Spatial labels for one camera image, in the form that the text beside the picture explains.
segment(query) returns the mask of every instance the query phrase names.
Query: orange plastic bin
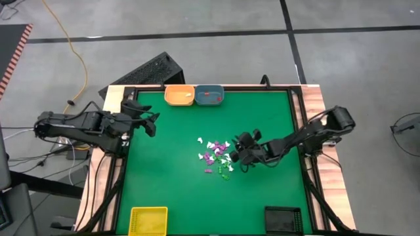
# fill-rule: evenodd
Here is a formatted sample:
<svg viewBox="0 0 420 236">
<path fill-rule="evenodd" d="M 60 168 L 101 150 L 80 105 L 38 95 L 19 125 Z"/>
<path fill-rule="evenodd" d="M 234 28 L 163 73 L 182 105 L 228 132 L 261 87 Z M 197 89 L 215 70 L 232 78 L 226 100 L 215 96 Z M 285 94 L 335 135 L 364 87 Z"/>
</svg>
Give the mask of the orange plastic bin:
<svg viewBox="0 0 420 236">
<path fill-rule="evenodd" d="M 191 106 L 194 103 L 195 89 L 191 85 L 168 85 L 165 101 L 171 106 Z"/>
</svg>

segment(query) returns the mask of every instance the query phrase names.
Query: gray concrete floor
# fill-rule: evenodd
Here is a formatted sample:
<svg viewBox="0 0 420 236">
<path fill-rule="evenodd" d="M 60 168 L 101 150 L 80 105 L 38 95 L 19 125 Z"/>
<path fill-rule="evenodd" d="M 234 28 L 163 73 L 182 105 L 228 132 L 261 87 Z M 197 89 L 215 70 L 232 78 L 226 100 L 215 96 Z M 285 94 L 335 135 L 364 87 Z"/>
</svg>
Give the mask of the gray concrete floor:
<svg viewBox="0 0 420 236">
<path fill-rule="evenodd" d="M 277 0 L 56 0 L 48 1 L 71 37 L 199 31 L 285 29 Z M 295 29 L 420 25 L 420 3 L 400 0 L 287 0 Z M 39 0 L 0 24 L 34 24 L 32 39 L 63 37 Z M 320 84 L 327 107 L 347 107 L 357 123 L 337 146 L 356 226 L 360 231 L 418 235 L 420 159 L 398 149 L 389 126 L 419 111 L 420 31 L 296 35 L 306 80 Z M 298 83 L 286 35 L 201 37 L 74 43 L 89 70 L 89 86 L 71 112 L 97 91 L 167 51 L 187 83 Z M 61 112 L 83 84 L 83 71 L 66 43 L 26 45 L 0 103 L 4 126 L 31 126 L 45 110 Z M 4 130 L 5 136 L 13 130 Z M 420 154 L 418 136 L 398 137 Z M 26 133 L 6 141 L 12 158 L 48 152 Z M 18 171 L 32 167 L 26 163 Z M 45 176 L 71 161 L 51 158 L 30 172 Z M 58 175 L 59 179 L 66 173 Z"/>
</svg>

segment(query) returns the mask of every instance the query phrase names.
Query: blue bowl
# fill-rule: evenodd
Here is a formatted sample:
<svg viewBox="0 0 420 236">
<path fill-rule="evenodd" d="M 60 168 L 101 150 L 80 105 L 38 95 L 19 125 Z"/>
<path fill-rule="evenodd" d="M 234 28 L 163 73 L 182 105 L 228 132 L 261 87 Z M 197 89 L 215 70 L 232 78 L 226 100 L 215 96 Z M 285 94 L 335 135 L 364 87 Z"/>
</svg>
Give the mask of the blue bowl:
<svg viewBox="0 0 420 236">
<path fill-rule="evenodd" d="M 217 106 L 224 99 L 224 89 L 220 85 L 197 85 L 194 100 L 201 106 Z"/>
</svg>

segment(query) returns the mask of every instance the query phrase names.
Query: green mat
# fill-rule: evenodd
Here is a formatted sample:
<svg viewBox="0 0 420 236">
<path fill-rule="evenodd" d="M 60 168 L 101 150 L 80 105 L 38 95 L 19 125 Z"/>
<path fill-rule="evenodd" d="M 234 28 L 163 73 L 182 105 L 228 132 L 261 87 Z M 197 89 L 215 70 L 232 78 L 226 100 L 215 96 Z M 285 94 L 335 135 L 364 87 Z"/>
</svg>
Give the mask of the green mat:
<svg viewBox="0 0 420 236">
<path fill-rule="evenodd" d="M 286 92 L 226 92 L 215 107 L 169 106 L 161 92 L 140 93 L 138 100 L 161 115 L 155 137 L 140 128 L 131 140 L 117 234 L 128 233 L 132 207 L 162 206 L 169 211 L 168 234 L 265 234 L 265 206 L 300 207 L 304 232 L 312 233 L 296 149 L 276 168 L 224 168 L 229 181 L 217 172 L 220 164 L 208 167 L 198 158 L 211 151 L 208 141 L 232 143 L 235 135 L 255 128 L 261 141 L 292 133 Z M 204 173 L 207 168 L 214 173 Z"/>
</svg>

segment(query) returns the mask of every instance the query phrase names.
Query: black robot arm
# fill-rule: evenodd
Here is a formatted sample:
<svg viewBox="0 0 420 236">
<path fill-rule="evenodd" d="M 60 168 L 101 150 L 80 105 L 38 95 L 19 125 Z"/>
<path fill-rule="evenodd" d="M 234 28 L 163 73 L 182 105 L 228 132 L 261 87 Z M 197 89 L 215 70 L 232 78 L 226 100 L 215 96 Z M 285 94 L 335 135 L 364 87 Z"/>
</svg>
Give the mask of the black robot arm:
<svg viewBox="0 0 420 236">
<path fill-rule="evenodd" d="M 85 111 L 90 105 L 97 111 Z M 42 140 L 45 138 L 64 137 L 77 140 L 93 147 L 99 147 L 109 155 L 123 155 L 125 134 L 134 128 L 144 127 L 146 133 L 153 137 L 156 133 L 154 122 L 159 113 L 148 110 L 151 106 L 141 106 L 138 102 L 124 100 L 121 103 L 121 113 L 102 111 L 94 102 L 88 105 L 77 115 L 65 115 L 44 111 L 34 124 L 35 135 Z"/>
<path fill-rule="evenodd" d="M 348 134 L 356 126 L 346 108 L 335 106 L 311 118 L 306 125 L 297 132 L 284 138 L 277 138 L 259 144 L 261 132 L 254 130 L 253 135 L 248 132 L 236 136 L 236 150 L 230 153 L 233 162 L 240 161 L 241 165 L 249 166 L 262 163 L 273 167 L 291 148 L 302 145 L 305 153 L 317 155 L 322 152 L 322 144 L 326 141 L 340 142 L 341 136 Z"/>
</svg>

